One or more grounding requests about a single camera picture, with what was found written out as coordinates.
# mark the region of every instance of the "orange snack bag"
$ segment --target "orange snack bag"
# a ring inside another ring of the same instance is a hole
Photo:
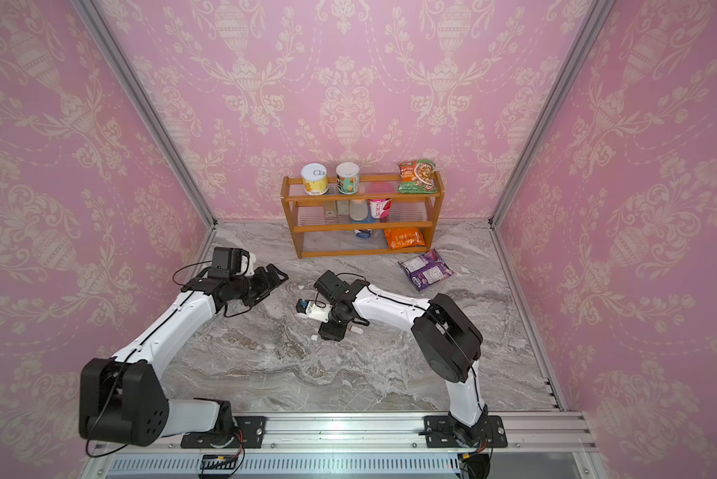
[[[420,228],[390,228],[385,230],[387,246],[391,250],[400,247],[424,246],[425,238]]]

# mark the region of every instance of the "can lid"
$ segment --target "can lid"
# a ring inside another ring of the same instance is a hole
[[[337,165],[337,174],[339,176],[356,176],[360,168],[353,162],[345,162]]]
[[[302,168],[300,174],[309,182],[315,182],[326,176],[326,166],[321,163],[309,163]]]

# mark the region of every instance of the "pink cup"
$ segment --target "pink cup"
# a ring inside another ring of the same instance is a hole
[[[391,200],[390,199],[370,199],[369,200],[369,213],[373,218],[385,218],[391,212]]]

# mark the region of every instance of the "snack bag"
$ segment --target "snack bag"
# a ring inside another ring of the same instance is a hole
[[[387,247],[391,250],[425,245],[425,238],[420,232],[420,228],[389,228],[385,230],[385,239]]]
[[[428,253],[413,257],[411,260],[399,261],[398,264],[417,291],[421,291],[431,284],[454,274],[454,271],[451,271],[447,264],[443,262],[435,248]]]
[[[418,159],[398,163],[401,168],[401,185],[399,193],[435,193],[438,190],[433,184],[433,170],[436,164],[429,159]]]

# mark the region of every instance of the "purple snack bag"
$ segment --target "purple snack bag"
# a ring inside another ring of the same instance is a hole
[[[454,274],[454,271],[449,269],[435,249],[413,257],[411,260],[399,261],[398,264],[403,268],[417,291]]]

